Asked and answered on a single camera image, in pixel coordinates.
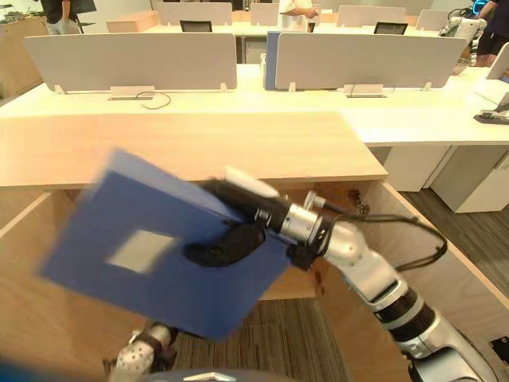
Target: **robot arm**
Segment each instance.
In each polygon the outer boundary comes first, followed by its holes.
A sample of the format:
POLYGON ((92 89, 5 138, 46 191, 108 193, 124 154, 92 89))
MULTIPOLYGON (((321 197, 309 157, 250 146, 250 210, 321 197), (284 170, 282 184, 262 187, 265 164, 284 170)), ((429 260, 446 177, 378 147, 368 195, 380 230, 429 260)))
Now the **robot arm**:
MULTIPOLYGON (((289 252, 293 264, 307 268, 323 256, 336 267, 410 361, 413 382, 498 382, 473 345, 367 246, 352 223, 281 198, 276 189, 237 170, 227 171, 226 180, 216 181, 208 190, 240 211, 247 223, 296 242, 289 252)), ((325 203, 314 198, 309 204, 325 203)), ((154 362, 161 364, 162 350, 173 341, 170 328, 153 325, 119 354, 112 381, 136 381, 142 374, 169 369, 165 362, 154 368, 154 362)))
POLYGON ((470 18, 462 18, 454 16, 449 19, 447 26, 440 32, 443 37, 464 38, 469 45, 472 40, 482 34, 486 28, 487 22, 482 18, 472 20, 470 18))

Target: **wooden cabinet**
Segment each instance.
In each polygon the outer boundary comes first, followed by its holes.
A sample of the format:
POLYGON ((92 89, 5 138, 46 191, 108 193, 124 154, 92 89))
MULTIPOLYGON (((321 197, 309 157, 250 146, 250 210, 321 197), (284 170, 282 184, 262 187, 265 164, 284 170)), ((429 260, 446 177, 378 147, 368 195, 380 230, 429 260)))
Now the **wooden cabinet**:
MULTIPOLYGON (((373 213, 417 216, 429 223, 383 182, 385 170, 334 113, 68 115, 3 122, 8 128, 0 128, 0 137, 10 149, 0 152, 0 163, 9 163, 0 172, 0 185, 19 192, 29 186, 52 188, 33 195, 33 202, 0 229, 0 349, 7 360, 35 368, 99 379, 101 360, 113 357, 143 325, 138 314, 66 290, 37 273, 75 210, 64 189, 95 179, 113 146, 189 180, 238 166, 297 202, 313 189, 355 208, 348 191, 358 189, 373 213), (252 150, 255 156, 248 155, 252 150)), ((430 255, 437 245, 434 236, 404 224, 360 228, 369 245, 394 265, 430 255)), ((404 276, 503 376, 507 366, 489 341, 509 333, 509 300, 452 244, 438 263, 404 276)), ((315 296, 357 382, 409 381, 406 361, 389 333, 348 291, 336 268, 318 262, 307 274, 290 269, 262 298, 315 296)))
POLYGON ((42 82, 41 75, 25 50, 23 39, 46 34, 45 18, 0 25, 0 97, 8 99, 18 96, 42 82))

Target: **desk divider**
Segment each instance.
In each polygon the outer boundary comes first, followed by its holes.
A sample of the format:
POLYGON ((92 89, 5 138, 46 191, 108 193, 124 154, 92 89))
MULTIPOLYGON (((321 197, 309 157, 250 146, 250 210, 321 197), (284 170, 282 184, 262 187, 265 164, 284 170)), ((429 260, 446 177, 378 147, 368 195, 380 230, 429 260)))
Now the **desk divider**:
POLYGON ((279 4, 253 2, 251 4, 251 25, 275 26, 278 24, 279 4))
POLYGON ((276 88, 442 88, 463 48, 463 39, 448 37, 282 33, 276 88))
POLYGON ((448 10, 422 10, 415 29, 441 30, 449 21, 448 10))
POLYGON ((350 6, 342 4, 337 14, 338 26, 376 25, 377 22, 406 22, 406 9, 391 6, 350 6))
POLYGON ((509 43, 506 43, 497 55, 486 80, 499 80, 509 69, 509 43))
POLYGON ((159 2, 161 25, 180 25, 181 20, 211 21, 212 25, 231 25, 230 2, 159 2))
POLYGON ((52 91, 237 87, 231 33, 106 33, 27 37, 25 47, 52 91))

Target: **power cord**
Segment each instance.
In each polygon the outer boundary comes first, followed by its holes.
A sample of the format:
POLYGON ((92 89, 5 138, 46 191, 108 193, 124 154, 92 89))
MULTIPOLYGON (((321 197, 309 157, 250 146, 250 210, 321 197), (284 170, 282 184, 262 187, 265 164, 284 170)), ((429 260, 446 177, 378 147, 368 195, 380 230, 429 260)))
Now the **power cord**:
MULTIPOLYGON (((328 206, 330 208, 331 205, 334 205, 333 203, 328 202, 328 206)), ((409 271, 412 269, 427 267, 433 263, 436 263, 445 253, 448 249, 448 241, 438 230, 436 230, 433 227, 430 227, 429 225, 421 223, 416 216, 414 217, 406 217, 402 215, 378 215, 378 214, 372 214, 368 216, 356 216, 356 215, 347 215, 342 214, 339 216, 336 216, 334 219, 332 219, 332 223, 330 225, 330 229, 326 232, 325 236, 325 243, 324 250, 319 254, 323 255, 324 252, 328 248, 328 244, 330 242, 331 236, 332 236, 332 230, 334 229, 334 224, 336 224, 338 221, 345 220, 345 221, 351 221, 351 222, 362 222, 362 223, 368 223, 368 224, 376 224, 376 223, 404 223, 404 224, 410 224, 415 227, 419 227, 420 229, 423 229, 424 231, 427 231, 429 234, 436 236, 438 239, 441 240, 442 244, 437 246, 435 249, 435 253, 433 253, 430 256, 422 257, 417 260, 409 261, 407 263, 403 263, 399 266, 397 266, 395 269, 398 272, 404 272, 409 271)))
POLYGON ((163 92, 153 92, 153 91, 146 91, 146 92, 139 92, 135 97, 134 99, 138 99, 139 96, 141 95, 146 95, 146 94, 153 94, 153 95, 156 95, 156 94, 159 94, 159 95, 162 95, 162 96, 165 96, 167 98, 167 102, 161 106, 156 106, 156 107, 150 107, 150 106, 146 106, 146 105, 143 105, 142 104, 142 107, 144 107, 145 109, 148 109, 148 110, 158 110, 158 109, 162 109, 163 107, 166 107, 168 105, 171 104, 172 102, 172 99, 169 95, 167 95, 166 93, 163 93, 163 92))

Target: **desk leg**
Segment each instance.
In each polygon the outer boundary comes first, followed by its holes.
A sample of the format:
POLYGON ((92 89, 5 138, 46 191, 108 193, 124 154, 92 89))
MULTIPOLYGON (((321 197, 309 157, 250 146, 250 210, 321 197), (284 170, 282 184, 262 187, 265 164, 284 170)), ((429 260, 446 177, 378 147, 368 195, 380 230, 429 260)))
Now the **desk leg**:
POLYGON ((246 64, 246 62, 247 62, 247 59, 246 59, 246 38, 241 37, 240 40, 241 40, 241 46, 242 46, 242 63, 246 64))

